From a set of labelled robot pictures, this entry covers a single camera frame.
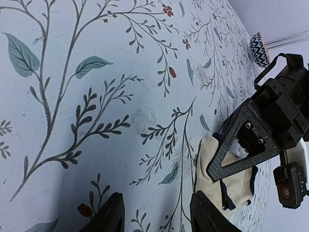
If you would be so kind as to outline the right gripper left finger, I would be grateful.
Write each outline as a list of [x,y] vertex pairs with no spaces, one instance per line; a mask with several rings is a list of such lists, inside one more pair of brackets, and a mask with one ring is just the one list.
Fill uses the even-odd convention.
[[124,232],[125,204],[123,194],[114,192],[82,232]]

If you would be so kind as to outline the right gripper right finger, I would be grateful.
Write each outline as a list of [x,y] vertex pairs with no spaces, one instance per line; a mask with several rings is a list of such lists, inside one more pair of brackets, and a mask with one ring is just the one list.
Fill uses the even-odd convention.
[[193,232],[241,232],[200,190],[192,194],[190,217]]

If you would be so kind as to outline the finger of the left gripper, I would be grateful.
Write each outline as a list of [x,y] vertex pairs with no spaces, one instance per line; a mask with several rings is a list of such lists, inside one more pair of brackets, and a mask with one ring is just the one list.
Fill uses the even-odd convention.
[[[230,164],[223,164],[234,141],[248,155]],[[275,137],[260,107],[254,102],[244,102],[226,120],[222,141],[207,166],[207,173],[215,182],[267,161],[283,150],[284,143]]]

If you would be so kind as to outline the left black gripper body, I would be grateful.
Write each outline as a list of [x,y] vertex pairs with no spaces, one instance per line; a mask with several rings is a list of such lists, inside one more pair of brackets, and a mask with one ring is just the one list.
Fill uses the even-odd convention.
[[284,149],[307,139],[309,129],[309,72],[299,54],[283,54],[286,66],[275,78],[258,84],[276,65],[275,58],[254,80],[252,99],[273,129]]

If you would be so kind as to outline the beige underwear black trim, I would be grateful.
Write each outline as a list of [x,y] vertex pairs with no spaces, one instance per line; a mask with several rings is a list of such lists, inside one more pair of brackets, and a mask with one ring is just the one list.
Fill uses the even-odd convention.
[[198,147],[195,193],[202,192],[225,217],[252,203],[256,166],[228,150],[219,133],[202,138]]

